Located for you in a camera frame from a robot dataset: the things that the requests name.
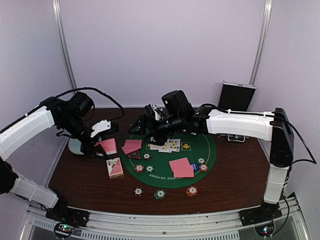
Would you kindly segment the green chip stack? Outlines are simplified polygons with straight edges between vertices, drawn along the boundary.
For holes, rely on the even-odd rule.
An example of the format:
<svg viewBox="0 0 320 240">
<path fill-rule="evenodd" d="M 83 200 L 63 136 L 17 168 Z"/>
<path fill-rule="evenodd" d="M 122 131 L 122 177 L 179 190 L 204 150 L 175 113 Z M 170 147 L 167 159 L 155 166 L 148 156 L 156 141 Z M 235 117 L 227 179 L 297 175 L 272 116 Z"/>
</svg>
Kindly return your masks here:
<svg viewBox="0 0 320 240">
<path fill-rule="evenodd" d="M 158 189 L 154 193 L 154 198 L 156 200 L 162 200 L 163 198 L 165 198 L 165 196 L 166 196 L 166 191 L 163 189 Z"/>
</svg>

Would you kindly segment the left aluminium frame post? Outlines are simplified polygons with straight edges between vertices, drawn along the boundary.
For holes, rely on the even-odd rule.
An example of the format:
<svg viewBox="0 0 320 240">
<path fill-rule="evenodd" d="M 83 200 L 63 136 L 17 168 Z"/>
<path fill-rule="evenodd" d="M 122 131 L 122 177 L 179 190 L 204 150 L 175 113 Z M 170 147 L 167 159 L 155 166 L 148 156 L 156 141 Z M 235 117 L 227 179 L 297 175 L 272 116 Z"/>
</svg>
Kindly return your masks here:
<svg viewBox="0 0 320 240">
<path fill-rule="evenodd" d="M 67 72 L 67 76 L 68 76 L 68 81 L 69 81 L 70 87 L 74 90 L 77 88 L 77 83 L 75 80 L 74 71 L 72 68 L 70 54 L 67 46 L 67 39 L 66 39 L 62 11 L 61 11 L 61 1 L 52 0 L 52 7 L 53 7 L 53 14 L 54 14 L 54 18 L 55 18 L 55 22 L 58 30 L 58 35 L 59 35 L 62 58 L 65 65 L 66 72 Z"/>
</svg>

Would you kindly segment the gold playing card box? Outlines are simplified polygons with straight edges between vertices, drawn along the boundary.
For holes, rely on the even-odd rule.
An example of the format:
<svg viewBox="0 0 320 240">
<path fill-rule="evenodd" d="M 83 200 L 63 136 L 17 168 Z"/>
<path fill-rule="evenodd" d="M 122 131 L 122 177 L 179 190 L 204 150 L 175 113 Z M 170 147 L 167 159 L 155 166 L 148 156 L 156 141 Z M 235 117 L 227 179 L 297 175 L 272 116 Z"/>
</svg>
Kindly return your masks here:
<svg viewBox="0 0 320 240">
<path fill-rule="evenodd" d="M 106 160 L 106 167 L 110 179 L 124 175 L 121 159 L 119 157 Z"/>
</svg>

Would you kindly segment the blue small blind button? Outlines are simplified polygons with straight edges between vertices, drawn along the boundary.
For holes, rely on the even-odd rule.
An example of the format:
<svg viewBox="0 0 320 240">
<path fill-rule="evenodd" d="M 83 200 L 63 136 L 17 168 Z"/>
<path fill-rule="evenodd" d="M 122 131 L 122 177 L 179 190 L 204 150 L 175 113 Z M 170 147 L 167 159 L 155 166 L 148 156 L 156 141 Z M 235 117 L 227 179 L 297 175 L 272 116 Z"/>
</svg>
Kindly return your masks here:
<svg viewBox="0 0 320 240">
<path fill-rule="evenodd" d="M 198 163 L 194 162 L 194 163 L 191 163 L 190 165 L 193 167 L 194 172 L 199 171 L 199 164 Z"/>
</svg>

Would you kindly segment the dealt card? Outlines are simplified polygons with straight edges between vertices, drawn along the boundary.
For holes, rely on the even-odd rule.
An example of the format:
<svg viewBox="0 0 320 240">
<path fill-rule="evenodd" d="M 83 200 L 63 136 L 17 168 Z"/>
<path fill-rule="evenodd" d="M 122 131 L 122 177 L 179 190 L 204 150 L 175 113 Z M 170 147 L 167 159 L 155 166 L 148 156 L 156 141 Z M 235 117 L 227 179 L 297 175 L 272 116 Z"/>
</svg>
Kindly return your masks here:
<svg viewBox="0 0 320 240">
<path fill-rule="evenodd" d="M 141 139 L 127 139 L 124 143 L 125 148 L 140 148 L 142 146 Z"/>
<path fill-rule="evenodd" d="M 126 147 L 126 146 L 123 146 L 121 149 L 127 155 L 127 154 L 130 154 L 132 152 L 135 152 L 135 151 L 139 150 L 140 148 L 141 147 Z"/>
<path fill-rule="evenodd" d="M 191 165 L 175 165 L 173 176 L 175 178 L 193 178 L 194 168 Z"/>
<path fill-rule="evenodd" d="M 189 160 L 187 157 L 175 159 L 169 161 L 170 168 L 172 172 L 184 172 L 190 166 Z"/>
</svg>

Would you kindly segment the metal front rail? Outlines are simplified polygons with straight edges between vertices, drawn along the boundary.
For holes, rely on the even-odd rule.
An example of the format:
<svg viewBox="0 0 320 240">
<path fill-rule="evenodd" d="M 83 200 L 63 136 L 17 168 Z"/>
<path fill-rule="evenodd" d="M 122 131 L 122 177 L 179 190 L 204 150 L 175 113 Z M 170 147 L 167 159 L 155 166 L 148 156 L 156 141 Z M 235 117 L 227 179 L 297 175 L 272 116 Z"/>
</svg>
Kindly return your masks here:
<svg viewBox="0 0 320 240">
<path fill-rule="evenodd" d="M 294 195 L 279 206 L 282 216 L 273 220 L 272 237 L 258 234 L 262 224 L 244 226 L 240 211 L 220 211 L 180 215 L 139 215 L 87 210 L 85 227 L 74 229 L 66 240 L 311 240 L 299 202 Z M 63 240 L 54 233 L 58 221 L 46 218 L 45 211 L 31 204 L 24 216 L 18 240 Z"/>
</svg>

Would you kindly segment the black red triangular dealer marker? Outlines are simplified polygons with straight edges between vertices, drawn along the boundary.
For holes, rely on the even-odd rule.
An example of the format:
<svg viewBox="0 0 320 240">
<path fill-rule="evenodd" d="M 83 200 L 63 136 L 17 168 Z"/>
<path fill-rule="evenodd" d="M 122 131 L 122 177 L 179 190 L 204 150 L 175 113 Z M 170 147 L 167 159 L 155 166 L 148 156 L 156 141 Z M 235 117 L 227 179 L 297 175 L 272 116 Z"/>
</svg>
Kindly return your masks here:
<svg viewBox="0 0 320 240">
<path fill-rule="evenodd" d="M 135 150 L 135 151 L 129 153 L 127 155 L 127 157 L 130 158 L 130 159 L 136 159 L 136 160 L 140 160 L 141 159 L 141 155 L 140 155 L 139 150 Z"/>
</svg>

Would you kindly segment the five of diamonds card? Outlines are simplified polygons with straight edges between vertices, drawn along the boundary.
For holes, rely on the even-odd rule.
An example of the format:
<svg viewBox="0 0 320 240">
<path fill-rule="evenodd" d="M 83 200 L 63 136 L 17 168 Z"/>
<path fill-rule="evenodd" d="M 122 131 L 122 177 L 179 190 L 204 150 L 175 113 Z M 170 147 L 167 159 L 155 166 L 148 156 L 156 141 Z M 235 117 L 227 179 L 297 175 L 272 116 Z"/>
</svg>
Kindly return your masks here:
<svg viewBox="0 0 320 240">
<path fill-rule="evenodd" d="M 165 143 L 164 145 L 160 146 L 160 147 L 158 148 L 158 151 L 159 151 L 160 153 L 171 153 L 171 152 L 172 152 L 172 150 L 170 149 L 170 147 L 168 147 L 168 144 L 167 144 L 167 143 Z"/>
</svg>

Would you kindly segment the red black chip stack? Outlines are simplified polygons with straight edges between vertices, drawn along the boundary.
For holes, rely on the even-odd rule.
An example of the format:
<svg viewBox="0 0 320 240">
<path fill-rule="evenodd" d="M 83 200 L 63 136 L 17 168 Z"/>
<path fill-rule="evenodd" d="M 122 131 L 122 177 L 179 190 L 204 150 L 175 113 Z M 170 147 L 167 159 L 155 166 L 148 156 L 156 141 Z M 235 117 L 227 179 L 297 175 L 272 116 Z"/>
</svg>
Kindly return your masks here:
<svg viewBox="0 0 320 240">
<path fill-rule="evenodd" d="M 143 193 L 144 193 L 144 191 L 143 191 L 143 189 L 140 188 L 140 187 L 136 187 L 136 188 L 134 189 L 134 195 L 135 195 L 136 197 L 141 197 L 141 196 L 143 195 Z"/>
</svg>

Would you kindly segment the round green poker mat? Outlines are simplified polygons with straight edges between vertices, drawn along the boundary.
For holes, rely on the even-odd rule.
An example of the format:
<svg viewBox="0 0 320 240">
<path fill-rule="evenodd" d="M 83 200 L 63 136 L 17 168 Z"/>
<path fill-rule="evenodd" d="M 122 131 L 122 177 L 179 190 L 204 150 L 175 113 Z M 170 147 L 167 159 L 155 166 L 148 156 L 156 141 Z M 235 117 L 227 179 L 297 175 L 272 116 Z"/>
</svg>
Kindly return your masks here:
<svg viewBox="0 0 320 240">
<path fill-rule="evenodd" d="M 142 140 L 141 149 L 139 150 L 141 159 L 131 159 L 124 152 L 121 153 L 122 165 L 127 171 L 140 182 L 156 188 L 162 189 L 177 189 L 191 186 L 205 178 L 213 169 L 217 158 L 217 146 L 212 135 L 197 134 L 191 136 L 177 132 L 173 135 L 174 139 L 180 139 L 180 151 L 165 153 L 158 150 L 150 150 L 147 142 L 142 135 L 126 134 L 124 140 Z M 148 153 L 152 156 L 151 160 L 144 160 L 143 154 Z M 204 158 L 209 169 L 207 172 L 200 170 L 194 172 L 192 178 L 177 178 L 171 170 L 169 161 L 187 158 L 189 163 L 197 163 L 198 158 Z M 142 164 L 144 171 L 138 173 L 135 171 L 135 166 Z M 147 166 L 153 166 L 152 173 L 146 172 Z"/>
</svg>

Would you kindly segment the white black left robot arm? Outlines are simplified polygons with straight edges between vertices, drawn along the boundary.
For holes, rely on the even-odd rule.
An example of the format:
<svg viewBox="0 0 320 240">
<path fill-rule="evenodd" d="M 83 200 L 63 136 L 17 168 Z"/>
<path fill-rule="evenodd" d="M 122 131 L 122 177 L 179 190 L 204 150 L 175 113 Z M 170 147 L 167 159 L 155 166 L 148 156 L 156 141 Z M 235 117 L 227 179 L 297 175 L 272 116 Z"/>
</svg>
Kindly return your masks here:
<svg viewBox="0 0 320 240">
<path fill-rule="evenodd" d="M 15 172 L 7 162 L 9 157 L 33 137 L 51 127 L 67 131 L 70 138 L 80 141 L 82 153 L 106 159 L 107 153 L 96 143 L 102 134 L 112 128 L 109 120 L 101 120 L 89 127 L 83 118 L 93 107 L 92 99 L 83 92 L 77 92 L 69 100 L 49 97 L 24 116 L 0 132 L 0 192 L 11 193 L 30 202 L 36 202 L 50 209 L 61 222 L 72 218 L 72 211 L 66 207 L 63 197 L 52 189 L 35 183 Z"/>
</svg>

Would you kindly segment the red-backed playing card deck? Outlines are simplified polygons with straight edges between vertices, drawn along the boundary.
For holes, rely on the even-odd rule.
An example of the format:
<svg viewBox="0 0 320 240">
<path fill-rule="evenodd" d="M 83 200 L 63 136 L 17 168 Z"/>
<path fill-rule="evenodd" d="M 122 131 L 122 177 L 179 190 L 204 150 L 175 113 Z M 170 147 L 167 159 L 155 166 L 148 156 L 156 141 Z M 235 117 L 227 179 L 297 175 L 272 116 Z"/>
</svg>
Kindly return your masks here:
<svg viewBox="0 0 320 240">
<path fill-rule="evenodd" d="M 115 138 L 99 141 L 95 146 L 102 146 L 103 150 L 107 155 L 113 155 L 117 153 L 117 145 Z"/>
</svg>

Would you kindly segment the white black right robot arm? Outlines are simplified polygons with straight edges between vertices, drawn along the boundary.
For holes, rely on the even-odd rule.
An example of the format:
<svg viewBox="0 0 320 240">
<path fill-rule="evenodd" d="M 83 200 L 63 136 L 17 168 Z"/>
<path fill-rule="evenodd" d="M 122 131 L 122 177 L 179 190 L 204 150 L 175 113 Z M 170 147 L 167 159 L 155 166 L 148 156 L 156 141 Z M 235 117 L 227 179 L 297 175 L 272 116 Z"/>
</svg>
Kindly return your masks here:
<svg viewBox="0 0 320 240">
<path fill-rule="evenodd" d="M 271 142 L 269 174 L 261 206 L 256 210 L 259 220 L 266 221 L 278 210 L 278 202 L 293 164 L 294 135 L 282 108 L 275 112 L 243 112 L 223 110 L 205 103 L 194 110 L 189 103 L 165 102 L 169 115 L 151 105 L 128 130 L 142 135 L 151 144 L 162 146 L 175 132 L 186 130 L 197 134 L 241 135 Z"/>
</svg>

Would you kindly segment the orange chip stack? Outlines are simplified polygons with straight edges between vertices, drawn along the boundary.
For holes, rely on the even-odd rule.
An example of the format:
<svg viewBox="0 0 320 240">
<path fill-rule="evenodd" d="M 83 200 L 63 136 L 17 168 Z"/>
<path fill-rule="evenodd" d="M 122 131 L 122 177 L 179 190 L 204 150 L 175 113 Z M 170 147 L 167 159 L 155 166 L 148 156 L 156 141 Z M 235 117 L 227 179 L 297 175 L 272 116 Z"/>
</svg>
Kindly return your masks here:
<svg viewBox="0 0 320 240">
<path fill-rule="evenodd" d="M 186 195 L 188 197 L 194 197 L 198 194 L 198 188 L 196 186 L 189 186 L 186 191 L 185 191 Z"/>
</svg>

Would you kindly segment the right aluminium frame post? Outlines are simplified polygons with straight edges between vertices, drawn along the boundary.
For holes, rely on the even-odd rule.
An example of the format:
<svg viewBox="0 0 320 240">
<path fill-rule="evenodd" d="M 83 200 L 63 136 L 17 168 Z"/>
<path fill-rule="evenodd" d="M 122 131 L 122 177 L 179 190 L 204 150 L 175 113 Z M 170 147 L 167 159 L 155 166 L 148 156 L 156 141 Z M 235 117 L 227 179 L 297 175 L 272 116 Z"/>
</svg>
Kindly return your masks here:
<svg viewBox="0 0 320 240">
<path fill-rule="evenodd" d="M 272 0 L 264 1 L 259 40 L 258 40 L 255 59 L 254 59 L 254 63 L 251 71 L 250 80 L 249 80 L 250 85 L 255 85 L 257 82 L 257 78 L 258 78 L 258 74 L 259 74 L 259 70 L 260 70 L 260 66 L 263 58 L 263 52 L 266 46 L 268 33 L 270 29 L 270 24 L 272 19 L 272 7 L 273 7 Z"/>
</svg>

